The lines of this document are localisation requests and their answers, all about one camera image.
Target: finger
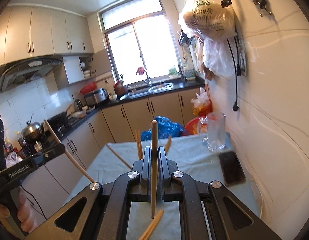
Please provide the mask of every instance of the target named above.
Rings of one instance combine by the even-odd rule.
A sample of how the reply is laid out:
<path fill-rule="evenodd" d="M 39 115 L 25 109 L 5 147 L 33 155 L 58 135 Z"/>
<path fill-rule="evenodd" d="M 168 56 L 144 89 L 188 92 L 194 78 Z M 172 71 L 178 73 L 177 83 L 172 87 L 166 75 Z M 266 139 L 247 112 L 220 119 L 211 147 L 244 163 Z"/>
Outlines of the finger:
<path fill-rule="evenodd" d="M 25 195 L 25 192 L 23 189 L 19 189 L 19 202 L 21 205 L 24 205 L 25 202 L 27 201 L 27 196 Z"/>
<path fill-rule="evenodd" d="M 35 221 L 34 212 L 31 210 L 27 220 L 21 223 L 22 230 L 24 232 L 28 232 L 33 227 L 34 221 Z"/>
<path fill-rule="evenodd" d="M 24 205 L 21 205 L 18 210 L 18 213 L 17 213 L 18 219 L 21 222 L 26 221 L 27 218 L 30 216 L 30 212 L 31 212 L 30 202 L 26 200 Z"/>
<path fill-rule="evenodd" d="M 0 204 L 0 217 L 1 218 L 8 218 L 9 216 L 10 216 L 9 209 L 6 206 Z"/>
<path fill-rule="evenodd" d="M 30 234 L 33 230 L 35 230 L 38 227 L 38 222 L 36 220 L 34 220 L 33 222 L 33 226 L 31 227 L 31 229 L 28 231 L 28 233 Z"/>

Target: silver screw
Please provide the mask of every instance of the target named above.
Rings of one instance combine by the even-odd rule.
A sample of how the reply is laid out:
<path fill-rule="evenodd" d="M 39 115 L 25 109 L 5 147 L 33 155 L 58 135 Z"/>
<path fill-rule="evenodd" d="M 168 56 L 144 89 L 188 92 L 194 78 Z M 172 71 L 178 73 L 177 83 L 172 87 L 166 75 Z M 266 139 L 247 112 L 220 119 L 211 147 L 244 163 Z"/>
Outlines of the silver screw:
<path fill-rule="evenodd" d="M 129 177 L 129 178 L 138 177 L 138 172 L 136 172 L 136 171 L 130 171 L 130 172 L 128 173 L 128 177 Z"/>
<path fill-rule="evenodd" d="M 181 171 L 175 171 L 173 173 L 173 176 L 175 176 L 176 178 L 181 178 L 183 176 L 183 173 Z"/>
<path fill-rule="evenodd" d="M 215 180 L 215 181 L 211 182 L 211 186 L 214 187 L 214 188 L 220 188 L 221 182 Z"/>
<path fill-rule="evenodd" d="M 90 184 L 89 187 L 92 190 L 96 190 L 96 189 L 100 188 L 100 184 L 98 182 L 93 182 L 93 183 Z"/>

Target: smartphone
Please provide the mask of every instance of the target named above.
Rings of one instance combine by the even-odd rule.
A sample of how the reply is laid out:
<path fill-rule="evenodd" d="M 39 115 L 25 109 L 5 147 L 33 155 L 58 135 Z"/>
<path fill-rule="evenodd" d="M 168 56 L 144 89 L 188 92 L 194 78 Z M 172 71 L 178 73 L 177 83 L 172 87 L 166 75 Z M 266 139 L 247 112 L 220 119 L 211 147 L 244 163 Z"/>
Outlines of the smartphone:
<path fill-rule="evenodd" d="M 244 171 L 234 151 L 220 153 L 219 160 L 226 186 L 246 181 Z"/>

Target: window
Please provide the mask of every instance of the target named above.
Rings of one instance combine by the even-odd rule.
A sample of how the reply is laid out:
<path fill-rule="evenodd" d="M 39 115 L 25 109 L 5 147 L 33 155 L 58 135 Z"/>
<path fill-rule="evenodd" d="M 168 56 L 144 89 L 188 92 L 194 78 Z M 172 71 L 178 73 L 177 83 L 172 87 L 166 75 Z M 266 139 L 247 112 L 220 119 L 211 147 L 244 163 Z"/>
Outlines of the window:
<path fill-rule="evenodd" d="M 101 14 L 117 78 L 125 84 L 147 79 L 136 75 L 144 67 L 149 77 L 168 75 L 178 58 L 165 12 L 159 0 L 132 0 Z"/>

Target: window pane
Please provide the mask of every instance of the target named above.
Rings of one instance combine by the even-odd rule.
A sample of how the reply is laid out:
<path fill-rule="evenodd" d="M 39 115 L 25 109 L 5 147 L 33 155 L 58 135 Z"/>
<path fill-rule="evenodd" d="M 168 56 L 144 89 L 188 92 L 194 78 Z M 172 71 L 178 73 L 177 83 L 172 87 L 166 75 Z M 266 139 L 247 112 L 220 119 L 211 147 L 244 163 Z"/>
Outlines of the window pane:
<path fill-rule="evenodd" d="M 118 73 L 124 74 L 124 84 L 145 80 L 146 75 L 136 75 L 138 67 L 143 66 L 140 50 L 132 25 L 108 34 L 111 51 Z"/>
<path fill-rule="evenodd" d="M 138 20 L 135 28 L 150 78 L 168 75 L 168 69 L 173 65 L 178 69 L 175 47 L 164 15 Z"/>
<path fill-rule="evenodd" d="M 159 0 L 133 0 L 102 13 L 104 28 L 107 30 L 125 21 L 161 10 Z"/>

